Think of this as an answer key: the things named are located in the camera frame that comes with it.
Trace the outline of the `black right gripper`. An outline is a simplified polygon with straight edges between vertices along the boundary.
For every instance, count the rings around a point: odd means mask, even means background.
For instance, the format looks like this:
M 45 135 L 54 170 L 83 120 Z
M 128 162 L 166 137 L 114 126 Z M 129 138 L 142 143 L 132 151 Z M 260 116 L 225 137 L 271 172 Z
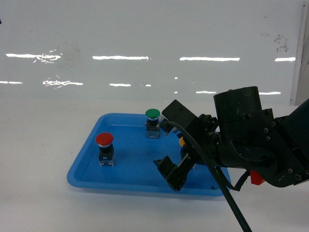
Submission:
M 208 153 L 207 149 L 210 145 L 211 135 L 215 133 L 215 130 L 218 127 L 218 122 L 216 117 L 205 114 L 201 114 L 198 119 L 198 134 L 194 137 L 188 132 L 187 134 L 189 134 L 195 140 L 195 142 L 200 145 L 204 154 L 206 155 Z M 194 145 L 190 143 L 182 130 L 180 133 L 177 133 L 177 137 L 179 139 L 179 145 L 181 147 L 184 146 L 184 150 L 188 156 L 185 155 L 178 165 L 173 163 L 169 156 L 165 156 L 161 160 L 157 159 L 153 161 L 158 171 L 173 191 L 181 190 L 187 180 L 188 173 L 193 168 L 195 163 L 198 165 L 206 165 L 203 159 L 194 149 Z

